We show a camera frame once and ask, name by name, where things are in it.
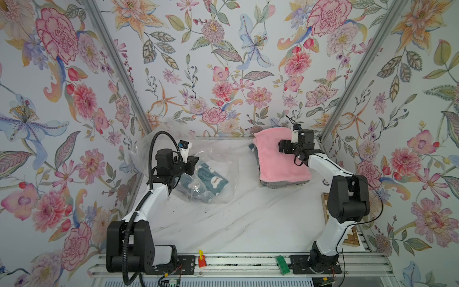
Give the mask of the grey fuzzy blanket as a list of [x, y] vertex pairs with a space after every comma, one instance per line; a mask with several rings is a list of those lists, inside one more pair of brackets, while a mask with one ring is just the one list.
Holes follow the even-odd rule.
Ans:
[[[253, 154], [254, 154], [254, 156], [256, 158], [258, 169], [259, 169], [259, 175], [261, 176], [261, 165], [260, 165], [260, 161], [259, 161], [258, 149], [257, 149], [257, 147], [255, 146], [254, 143], [250, 144], [249, 148], [251, 149], [251, 151], [253, 152]], [[266, 188], [270, 188], [270, 189], [296, 187], [296, 186], [305, 185], [307, 183], [309, 183], [309, 180], [299, 181], [299, 182], [289, 182], [289, 181], [266, 182], [266, 181], [262, 181], [261, 179], [259, 180], [259, 186], [260, 187], [266, 187]]]

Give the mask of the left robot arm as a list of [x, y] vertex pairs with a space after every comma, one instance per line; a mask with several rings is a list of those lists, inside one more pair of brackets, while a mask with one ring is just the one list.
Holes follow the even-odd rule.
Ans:
[[106, 269], [110, 273], [159, 275], [180, 267], [174, 245], [155, 245], [148, 218], [169, 198], [182, 175], [194, 174], [199, 158], [161, 149], [155, 159], [157, 166], [149, 167], [149, 189], [140, 202], [107, 228]]

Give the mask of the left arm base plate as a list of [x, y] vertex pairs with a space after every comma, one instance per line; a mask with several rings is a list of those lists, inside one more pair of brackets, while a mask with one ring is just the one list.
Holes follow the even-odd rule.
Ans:
[[177, 273], [179, 275], [193, 275], [196, 268], [195, 255], [179, 255], [173, 258], [170, 263], [157, 265], [146, 272], [147, 275], [162, 276], [166, 273]]

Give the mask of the clear plastic vacuum bag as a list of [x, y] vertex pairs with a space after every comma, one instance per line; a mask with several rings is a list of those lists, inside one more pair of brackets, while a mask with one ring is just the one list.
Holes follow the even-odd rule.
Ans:
[[199, 138], [172, 120], [137, 142], [131, 159], [148, 187], [164, 184], [187, 202], [229, 203], [239, 180], [239, 159], [233, 150], [220, 141]]

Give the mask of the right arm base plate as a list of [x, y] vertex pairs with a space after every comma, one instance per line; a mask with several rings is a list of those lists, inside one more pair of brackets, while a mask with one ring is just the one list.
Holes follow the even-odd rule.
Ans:
[[294, 275], [340, 275], [343, 271], [338, 258], [338, 255], [311, 257], [308, 254], [291, 255], [289, 257]]

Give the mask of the pink blanket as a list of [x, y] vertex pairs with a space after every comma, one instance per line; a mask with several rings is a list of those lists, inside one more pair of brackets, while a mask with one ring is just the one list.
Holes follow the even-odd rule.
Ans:
[[294, 163], [293, 154], [279, 152], [279, 142], [290, 142], [292, 131], [285, 127], [274, 127], [255, 134], [253, 144], [258, 151], [260, 180], [267, 183], [305, 182], [312, 179], [310, 169]]

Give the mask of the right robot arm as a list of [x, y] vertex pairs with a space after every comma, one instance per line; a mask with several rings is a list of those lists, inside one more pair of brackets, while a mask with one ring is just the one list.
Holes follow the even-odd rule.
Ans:
[[292, 128], [290, 139], [279, 142], [279, 151], [293, 154], [295, 160], [320, 173], [331, 184], [327, 201], [329, 219], [308, 257], [309, 268], [315, 273], [323, 273], [338, 263], [338, 248], [348, 230], [370, 212], [367, 179], [346, 171], [316, 149], [313, 131], [299, 124]]

